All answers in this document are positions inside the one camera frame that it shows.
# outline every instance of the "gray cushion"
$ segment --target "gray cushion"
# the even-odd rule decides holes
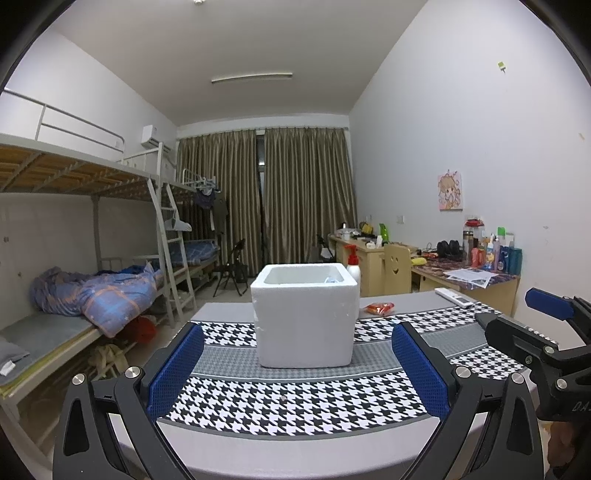
[[[48,353],[91,327],[92,324],[84,317],[35,312],[1,330],[2,337],[30,355],[17,362],[16,368],[6,377],[0,375],[0,387],[10,383]]]
[[[8,361],[17,362],[28,354],[29,352],[25,349],[14,343],[10,343],[4,337],[0,336],[0,368]]]

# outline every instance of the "bed ladder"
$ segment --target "bed ladder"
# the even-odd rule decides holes
[[[166,189],[166,194],[170,206],[162,206],[161,191],[163,188]],[[158,224],[158,257],[160,258],[160,268],[163,268],[162,260],[164,259],[164,298],[166,299],[166,308],[170,325],[172,325],[174,323],[174,316],[171,303],[174,303],[179,317],[182,317],[183,315],[183,308],[185,308],[189,304],[192,304],[192,308],[194,310],[197,307],[197,304],[195,301],[193,285],[191,284],[191,274],[189,271],[189,264],[187,263],[187,252],[185,251],[184,247],[183,233],[177,231],[176,237],[168,238],[168,235],[166,233],[167,230],[164,225],[164,217],[162,214],[163,211],[172,212],[173,217],[178,219],[178,208],[176,202],[174,201],[173,191],[170,188],[170,184],[164,182],[161,184],[161,186],[154,186],[154,182],[151,179],[149,179],[148,190],[150,191],[152,203],[154,204],[154,208],[156,210],[156,221]],[[180,270],[177,271],[174,271],[173,263],[170,257],[170,245],[175,243],[179,244],[181,257],[183,259],[183,266]],[[183,301],[181,301],[177,289],[178,279],[181,277],[181,275],[184,275],[184,278],[187,281],[187,288],[189,290],[189,297]],[[173,293],[172,299],[170,298],[170,291],[172,291]]]

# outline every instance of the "black headphones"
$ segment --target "black headphones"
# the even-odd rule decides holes
[[[447,243],[442,240],[437,244],[437,256],[439,258],[456,258],[460,255],[460,242],[457,240],[450,240]]]

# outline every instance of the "white remote control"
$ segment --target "white remote control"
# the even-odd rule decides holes
[[[459,305],[463,309],[471,307],[474,305],[473,301],[470,301],[464,297],[462,297],[458,292],[451,290],[449,288],[436,288],[435,293],[441,295],[444,299],[448,299],[452,301],[456,305]]]

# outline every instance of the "ceiling light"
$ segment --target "ceiling light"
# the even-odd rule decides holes
[[[293,76],[293,72],[248,73],[246,75],[214,77],[212,78],[212,83],[234,82],[236,80],[285,80]]]

